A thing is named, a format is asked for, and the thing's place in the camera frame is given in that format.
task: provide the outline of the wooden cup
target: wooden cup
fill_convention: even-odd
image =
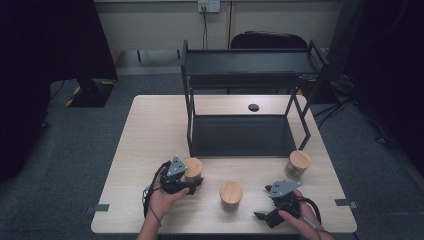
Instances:
[[[203,165],[197,158],[187,158],[184,160],[187,171],[184,173],[186,182],[194,182],[202,177]]]
[[[229,181],[221,185],[219,195],[221,196],[222,209],[226,212],[232,212],[239,206],[243,197],[243,189],[237,182]]]

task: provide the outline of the human hand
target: human hand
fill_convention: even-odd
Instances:
[[[156,178],[155,185],[153,186],[154,192],[150,197],[149,210],[147,212],[148,215],[156,215],[156,218],[159,222],[163,219],[165,214],[169,212],[169,210],[172,208],[172,205],[176,201],[186,196],[190,191],[189,188],[184,188],[174,194],[169,194],[163,191],[160,187],[160,178],[162,177],[162,174],[165,170],[166,167],[163,167]]]
[[[296,194],[297,197],[303,197],[302,193],[295,189],[293,192]],[[314,239],[333,239],[328,232],[324,230],[321,223],[318,221],[317,217],[315,216],[314,211],[311,209],[311,207],[306,202],[299,202],[299,208],[301,216],[299,218],[293,217],[290,213],[280,210],[278,211],[278,214],[286,220],[288,223],[293,225],[302,236],[309,240]],[[308,222],[305,220],[305,218],[309,221],[311,221],[319,230],[322,230],[321,232],[319,230],[314,229]]]

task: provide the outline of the black stand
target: black stand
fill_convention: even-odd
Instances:
[[[289,156],[296,150],[287,120],[292,103],[305,131],[298,149],[305,147],[311,136],[305,115],[322,78],[317,78],[303,109],[296,92],[303,74],[320,74],[328,67],[327,59],[314,41],[307,49],[271,50],[189,50],[184,41],[181,62],[191,156]],[[282,114],[196,113],[194,91],[229,88],[289,89],[290,100]]]

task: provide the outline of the wall outlet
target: wall outlet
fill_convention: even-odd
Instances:
[[[219,0],[198,0],[197,11],[203,12],[203,9],[207,13],[216,13],[221,10],[221,2]]]

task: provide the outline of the black office chair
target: black office chair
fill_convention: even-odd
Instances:
[[[231,40],[231,49],[306,49],[308,44],[294,34],[263,31],[247,31]]]

